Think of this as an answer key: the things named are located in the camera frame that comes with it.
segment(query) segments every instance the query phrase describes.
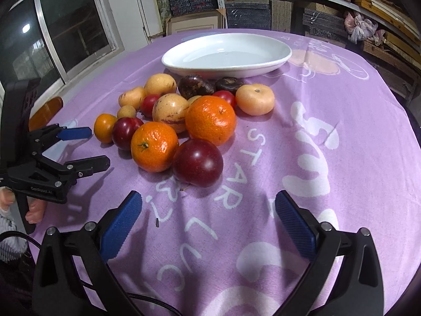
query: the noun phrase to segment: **orange chair back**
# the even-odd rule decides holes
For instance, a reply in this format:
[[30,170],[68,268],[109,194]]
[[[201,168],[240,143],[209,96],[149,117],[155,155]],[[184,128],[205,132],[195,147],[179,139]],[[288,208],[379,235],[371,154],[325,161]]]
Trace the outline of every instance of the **orange chair back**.
[[34,131],[46,126],[61,108],[63,108],[63,100],[60,96],[54,97],[46,102],[29,119],[29,131]]

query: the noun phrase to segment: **orange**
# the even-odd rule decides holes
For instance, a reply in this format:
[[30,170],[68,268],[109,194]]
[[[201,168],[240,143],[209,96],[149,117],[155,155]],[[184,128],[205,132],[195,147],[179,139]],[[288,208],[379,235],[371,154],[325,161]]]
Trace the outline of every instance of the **orange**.
[[147,122],[131,140],[134,161],[148,172],[162,172],[171,166],[178,148],[177,133],[165,123]]
[[101,114],[96,118],[93,133],[100,142],[104,144],[112,142],[111,133],[116,121],[117,118],[111,114]]
[[186,113],[186,129],[192,138],[205,139],[216,146],[234,133],[237,120],[231,105],[218,96],[202,96]]

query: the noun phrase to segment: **table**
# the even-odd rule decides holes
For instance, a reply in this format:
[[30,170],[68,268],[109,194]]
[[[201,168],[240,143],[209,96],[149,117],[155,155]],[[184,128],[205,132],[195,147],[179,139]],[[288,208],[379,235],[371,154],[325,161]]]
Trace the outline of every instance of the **table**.
[[[292,34],[228,30],[240,31],[280,39],[293,56],[280,69],[247,79],[271,86],[276,105],[261,117],[237,111],[235,137],[220,147],[221,180],[180,191],[170,172],[145,173],[130,154],[95,137],[58,144],[50,156],[60,162],[107,155],[111,167],[79,180],[66,205],[49,204],[35,239],[41,242],[52,225],[69,231],[98,221],[136,190],[143,211],[108,262],[126,291],[161,299],[186,316],[271,316],[308,264],[274,212],[276,193],[286,189],[319,221],[344,231],[371,230],[386,312],[421,263],[421,150],[405,111],[353,52]],[[93,127],[99,114],[117,112],[122,92],[164,72],[165,51],[205,34],[178,33],[131,53],[88,83],[53,122]],[[339,266],[337,259],[315,306],[325,302]],[[88,279],[82,268],[80,276]],[[139,305],[150,315],[167,314]]]

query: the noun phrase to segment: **screw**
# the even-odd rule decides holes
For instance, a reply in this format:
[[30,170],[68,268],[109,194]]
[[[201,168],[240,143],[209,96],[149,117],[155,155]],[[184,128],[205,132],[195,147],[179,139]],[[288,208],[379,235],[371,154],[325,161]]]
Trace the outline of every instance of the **screw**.
[[95,222],[88,222],[86,225],[85,225],[85,229],[88,231],[88,232],[90,232],[90,231],[92,231],[92,230],[94,230],[95,229],[95,227],[96,227],[96,223]]
[[50,227],[47,229],[47,235],[52,235],[56,232],[56,227]]
[[361,228],[360,232],[363,236],[370,236],[370,231],[367,228]]
[[333,228],[329,222],[322,222],[320,225],[322,229],[325,230],[326,232],[330,232]]

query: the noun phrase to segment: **ceiling light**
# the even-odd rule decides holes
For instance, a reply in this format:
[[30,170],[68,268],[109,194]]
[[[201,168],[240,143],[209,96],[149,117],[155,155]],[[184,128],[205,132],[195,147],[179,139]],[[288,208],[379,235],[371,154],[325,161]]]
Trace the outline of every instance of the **ceiling light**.
[[29,25],[28,23],[22,28],[22,32],[26,33],[29,31],[29,29],[31,28],[31,25]]

